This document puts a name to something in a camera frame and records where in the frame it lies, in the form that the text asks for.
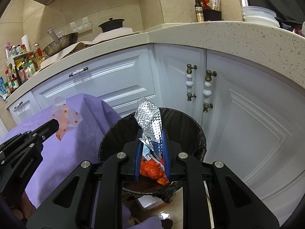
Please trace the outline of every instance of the dark glass bottle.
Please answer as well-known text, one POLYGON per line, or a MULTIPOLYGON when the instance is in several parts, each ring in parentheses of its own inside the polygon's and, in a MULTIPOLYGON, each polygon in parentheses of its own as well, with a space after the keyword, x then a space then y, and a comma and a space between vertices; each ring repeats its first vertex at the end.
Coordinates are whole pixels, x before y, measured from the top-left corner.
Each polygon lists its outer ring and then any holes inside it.
POLYGON ((196 11, 196 17, 197 22, 203 22, 203 12, 202 12, 202 6, 200 4, 200 0, 195 0, 195 11, 196 11))

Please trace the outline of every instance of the orange plastic wrapper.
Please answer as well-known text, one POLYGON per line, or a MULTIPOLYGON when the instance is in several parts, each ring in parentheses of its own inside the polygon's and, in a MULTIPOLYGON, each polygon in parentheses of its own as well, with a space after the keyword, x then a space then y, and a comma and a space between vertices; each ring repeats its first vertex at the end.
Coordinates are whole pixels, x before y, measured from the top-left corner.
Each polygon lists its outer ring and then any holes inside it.
POLYGON ((141 161, 140 175, 149 177, 151 179, 157 180, 157 183, 162 185, 167 185, 169 180, 167 180, 164 170, 160 168, 160 164, 156 163, 153 159, 149 161, 141 161))
POLYGON ((78 112, 67 106, 65 98, 60 96, 55 98, 52 119, 58 120, 59 123, 59 129, 55 133, 59 141, 66 132, 77 128, 83 120, 78 112))
POLYGON ((199 1, 200 1, 200 4, 201 4, 203 10, 211 9, 211 7, 208 5, 209 0, 199 0, 199 1))

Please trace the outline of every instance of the crumpled silver foil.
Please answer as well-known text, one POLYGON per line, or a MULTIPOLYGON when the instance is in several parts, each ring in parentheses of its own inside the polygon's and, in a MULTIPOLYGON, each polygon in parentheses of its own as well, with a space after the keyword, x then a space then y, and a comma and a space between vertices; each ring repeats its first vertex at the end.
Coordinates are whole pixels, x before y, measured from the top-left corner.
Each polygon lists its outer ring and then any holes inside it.
POLYGON ((138 109, 135 119, 143 130, 141 140, 151 149, 157 159, 162 153, 162 122, 160 109, 145 97, 138 100, 138 109))

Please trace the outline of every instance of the pot lid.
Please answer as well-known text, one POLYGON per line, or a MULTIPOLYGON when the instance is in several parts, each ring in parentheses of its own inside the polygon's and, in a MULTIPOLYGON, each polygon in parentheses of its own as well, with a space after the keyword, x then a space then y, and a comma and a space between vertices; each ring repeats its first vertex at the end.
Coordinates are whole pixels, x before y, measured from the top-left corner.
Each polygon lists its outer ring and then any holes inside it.
POLYGON ((123 22, 123 21, 125 21, 125 20, 109 18, 109 21, 102 23, 101 25, 99 25, 99 27, 103 27, 104 25, 111 24, 112 22, 123 22))

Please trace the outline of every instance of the silver screw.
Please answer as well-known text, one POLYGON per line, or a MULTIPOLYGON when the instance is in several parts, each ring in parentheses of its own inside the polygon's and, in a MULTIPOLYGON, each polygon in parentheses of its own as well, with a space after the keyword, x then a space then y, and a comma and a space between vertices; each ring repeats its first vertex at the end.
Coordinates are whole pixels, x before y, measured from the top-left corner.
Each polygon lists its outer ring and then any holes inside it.
POLYGON ((216 161, 216 162, 215 162, 215 166, 216 166, 217 168, 222 168, 222 167, 224 166, 224 163, 221 162, 221 161, 216 161))
POLYGON ((126 157, 126 153, 125 152, 119 152, 116 156, 117 156, 117 158, 124 158, 124 157, 126 157))
POLYGON ((89 161, 84 161, 84 162, 82 162, 80 165, 81 165, 81 167, 83 167, 83 168, 87 168, 87 167, 90 166, 90 162, 89 162, 89 161))
POLYGON ((179 158, 187 158, 187 157, 188 157, 188 154, 185 153, 185 152, 180 152, 180 153, 178 154, 178 156, 179 156, 179 158))

